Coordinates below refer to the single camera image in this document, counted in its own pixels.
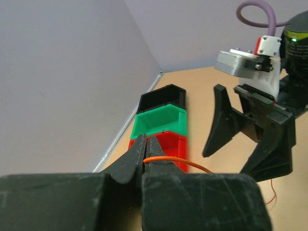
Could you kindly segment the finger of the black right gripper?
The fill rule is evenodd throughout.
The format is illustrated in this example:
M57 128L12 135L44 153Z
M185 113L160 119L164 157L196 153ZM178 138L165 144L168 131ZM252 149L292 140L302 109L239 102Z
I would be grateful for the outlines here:
M211 130L203 149L203 157L210 157L243 130L243 113L231 106L227 89L217 84L214 87L215 111Z
M257 182L291 174L292 147L295 144L294 118L270 122L240 172L249 175Z

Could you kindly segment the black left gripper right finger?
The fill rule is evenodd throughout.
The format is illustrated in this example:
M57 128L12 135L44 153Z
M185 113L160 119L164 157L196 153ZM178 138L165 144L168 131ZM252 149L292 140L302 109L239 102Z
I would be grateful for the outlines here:
M270 231L261 190L246 174L184 173L171 161L145 164L145 231Z

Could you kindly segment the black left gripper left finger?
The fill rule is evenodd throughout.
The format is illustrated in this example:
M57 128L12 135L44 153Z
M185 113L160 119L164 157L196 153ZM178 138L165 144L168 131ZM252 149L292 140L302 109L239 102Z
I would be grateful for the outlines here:
M147 137L98 173L14 174L0 179L3 231L115 231L141 204Z

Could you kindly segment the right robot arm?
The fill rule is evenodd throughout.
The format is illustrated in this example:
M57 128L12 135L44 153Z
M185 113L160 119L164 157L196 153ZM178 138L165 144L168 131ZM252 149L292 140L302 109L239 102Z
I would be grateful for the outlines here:
M203 156L241 132L257 143L242 173L257 182L290 174L295 121L308 110L307 12L291 18L280 37L260 37L254 52L220 51L215 68L238 77L234 91L242 110L231 106L224 86L214 87L214 118Z

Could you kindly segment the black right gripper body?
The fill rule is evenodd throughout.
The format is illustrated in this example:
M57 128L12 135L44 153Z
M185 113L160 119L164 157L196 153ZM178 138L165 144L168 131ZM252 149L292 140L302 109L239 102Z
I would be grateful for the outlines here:
M278 99L247 84L237 85L234 92L239 95L242 112L233 110L233 134L242 132L255 142L259 142L266 128L273 122L270 114L278 112L287 119L286 125L278 129L287 132L286 138L296 144L295 119L308 111L308 76L289 74L279 82Z

